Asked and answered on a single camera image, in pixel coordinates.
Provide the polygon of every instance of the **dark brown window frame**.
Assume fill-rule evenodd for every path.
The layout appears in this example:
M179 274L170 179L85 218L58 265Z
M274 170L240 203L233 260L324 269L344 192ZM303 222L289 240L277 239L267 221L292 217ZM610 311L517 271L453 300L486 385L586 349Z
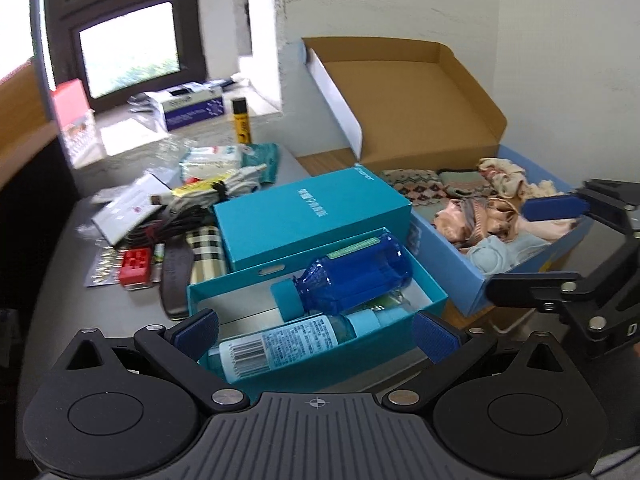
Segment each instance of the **dark brown window frame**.
M150 79L92 98L80 45L80 31L128 12L170 2L180 72ZM80 79L96 112L122 105L131 95L168 88L189 81L204 81L207 67L200 37L198 0L45 0L49 50L56 84Z

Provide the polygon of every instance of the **blue bottle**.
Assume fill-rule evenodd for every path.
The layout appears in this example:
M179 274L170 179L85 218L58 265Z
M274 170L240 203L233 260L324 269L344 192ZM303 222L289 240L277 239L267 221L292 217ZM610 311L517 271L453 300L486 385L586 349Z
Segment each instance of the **blue bottle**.
M223 341L207 353L209 370L226 382L277 370L388 326L416 307L397 290L346 316L311 316Z
M409 285L412 276L407 249L385 234L318 258L299 278L271 285L271 293L285 322L306 312L337 316Z

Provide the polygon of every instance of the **black cap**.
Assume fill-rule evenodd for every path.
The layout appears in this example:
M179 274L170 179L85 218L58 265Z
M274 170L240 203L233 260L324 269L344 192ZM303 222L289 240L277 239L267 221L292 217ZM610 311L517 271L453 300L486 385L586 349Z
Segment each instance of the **black cap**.
M234 114L245 114L246 111L246 99L244 97L239 97L238 99L232 99L231 105L234 109Z

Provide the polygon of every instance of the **metal screw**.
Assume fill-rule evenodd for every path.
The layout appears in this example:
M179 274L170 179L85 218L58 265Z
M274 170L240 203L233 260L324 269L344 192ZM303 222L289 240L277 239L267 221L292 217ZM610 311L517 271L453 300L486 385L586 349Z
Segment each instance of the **metal screw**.
M577 285L575 282L564 282L560 287L560 290L563 292L573 292L576 289Z
M602 316L594 316L589 320L589 328L599 332L607 325L607 320Z
M398 406L411 406L420 400L420 396L411 390L395 390L389 394L389 402Z
M211 396L211 400L213 400L213 402L221 404L222 406L231 406L238 402L242 402L243 399L244 394L233 388L223 388L222 390L214 392Z

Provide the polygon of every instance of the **barcode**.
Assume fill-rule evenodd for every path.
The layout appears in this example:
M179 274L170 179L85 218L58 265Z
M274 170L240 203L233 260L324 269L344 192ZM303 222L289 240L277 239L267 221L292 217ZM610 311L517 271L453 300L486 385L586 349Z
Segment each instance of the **barcode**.
M229 348L231 362L239 379L269 371L269 362L262 338Z

